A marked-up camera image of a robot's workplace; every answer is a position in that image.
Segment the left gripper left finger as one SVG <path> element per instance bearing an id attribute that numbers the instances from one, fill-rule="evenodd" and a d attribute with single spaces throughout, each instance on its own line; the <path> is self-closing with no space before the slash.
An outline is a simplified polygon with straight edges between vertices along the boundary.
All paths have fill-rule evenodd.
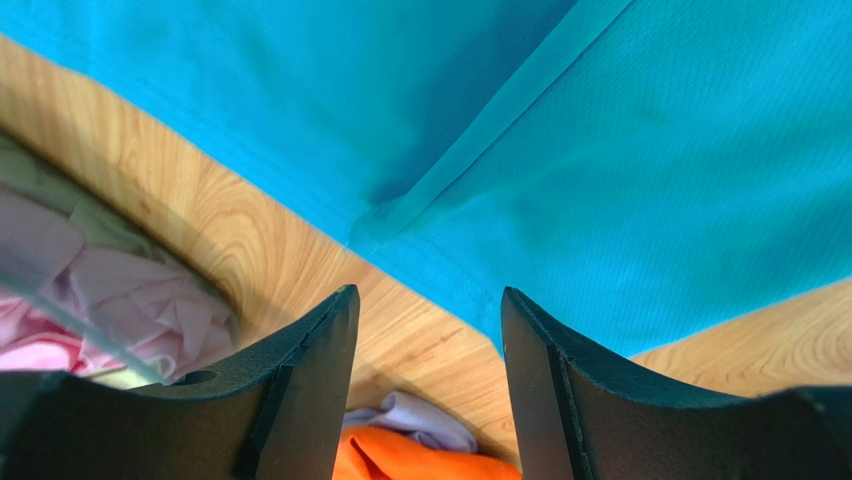
<path id="1" fill-rule="evenodd" d="M 328 479 L 357 339 L 346 285 L 306 315 L 170 386 L 66 372 L 1 376 L 5 479 Z"/>

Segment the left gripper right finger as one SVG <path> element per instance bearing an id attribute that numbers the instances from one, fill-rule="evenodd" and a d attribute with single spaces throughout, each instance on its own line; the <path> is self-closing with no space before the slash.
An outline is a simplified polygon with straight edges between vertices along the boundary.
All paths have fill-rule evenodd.
<path id="1" fill-rule="evenodd" d="M 640 366 L 507 288 L 501 324 L 526 479 L 847 479 L 851 390 L 745 398 Z"/>

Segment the teal t shirt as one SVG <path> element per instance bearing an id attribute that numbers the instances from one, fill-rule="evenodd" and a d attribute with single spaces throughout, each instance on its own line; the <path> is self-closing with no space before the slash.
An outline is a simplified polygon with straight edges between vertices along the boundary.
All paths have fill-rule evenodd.
<path id="1" fill-rule="evenodd" d="M 847 1 L 5 1 L 85 74 L 495 342 L 624 356 L 849 277 Z"/>

